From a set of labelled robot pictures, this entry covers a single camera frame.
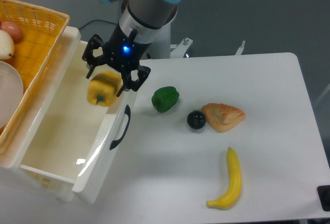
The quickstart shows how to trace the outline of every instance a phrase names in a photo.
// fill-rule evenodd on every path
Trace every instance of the yellow bell pepper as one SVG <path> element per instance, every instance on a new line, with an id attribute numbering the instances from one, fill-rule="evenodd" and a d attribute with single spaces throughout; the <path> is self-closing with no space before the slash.
<path id="1" fill-rule="evenodd" d="M 87 100 L 91 104 L 110 106 L 116 101 L 121 85 L 122 78 L 119 74 L 111 71 L 99 73 L 88 85 Z"/>

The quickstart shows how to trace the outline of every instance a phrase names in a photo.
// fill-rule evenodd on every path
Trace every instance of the yellow basket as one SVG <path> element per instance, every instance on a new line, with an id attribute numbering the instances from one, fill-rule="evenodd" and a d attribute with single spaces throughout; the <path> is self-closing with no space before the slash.
<path id="1" fill-rule="evenodd" d="M 28 103 L 33 101 L 33 94 L 46 73 L 48 59 L 69 19 L 66 14 L 44 7 L 16 0 L 0 0 L 0 21 L 14 21 L 24 33 L 23 41 L 15 44 L 14 58 L 4 60 L 21 75 L 24 95 L 13 116 L 0 130 L 0 147 L 14 132 Z"/>

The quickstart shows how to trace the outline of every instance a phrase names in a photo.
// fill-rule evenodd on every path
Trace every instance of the pastry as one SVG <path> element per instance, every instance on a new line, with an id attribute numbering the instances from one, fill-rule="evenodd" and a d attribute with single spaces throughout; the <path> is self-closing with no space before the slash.
<path id="1" fill-rule="evenodd" d="M 245 113 L 227 104 L 210 103 L 202 107 L 207 123 L 216 131 L 222 133 L 231 130 L 245 119 Z"/>

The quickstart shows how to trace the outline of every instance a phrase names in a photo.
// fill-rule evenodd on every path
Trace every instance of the white bowl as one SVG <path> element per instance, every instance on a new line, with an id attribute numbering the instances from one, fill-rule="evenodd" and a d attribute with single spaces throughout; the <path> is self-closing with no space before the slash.
<path id="1" fill-rule="evenodd" d="M 23 81 L 10 64 L 0 61 L 0 129 L 9 121 L 23 97 Z"/>

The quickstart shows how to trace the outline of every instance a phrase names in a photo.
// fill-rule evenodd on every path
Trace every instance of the drawer handle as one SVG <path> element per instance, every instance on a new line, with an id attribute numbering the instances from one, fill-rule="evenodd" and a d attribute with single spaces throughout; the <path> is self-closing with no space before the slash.
<path id="1" fill-rule="evenodd" d="M 123 133 L 122 137 L 120 137 L 120 139 L 112 141 L 112 143 L 110 145 L 110 150 L 116 148 L 119 145 L 119 143 L 121 143 L 121 141 L 124 139 L 124 137 L 126 135 L 126 132 L 127 132 L 128 126 L 129 126 L 129 122 L 130 122 L 130 108 L 128 105 L 126 105 L 126 108 L 125 108 L 125 115 L 128 116 L 128 121 L 127 121 L 126 128 L 124 130 L 124 133 Z"/>

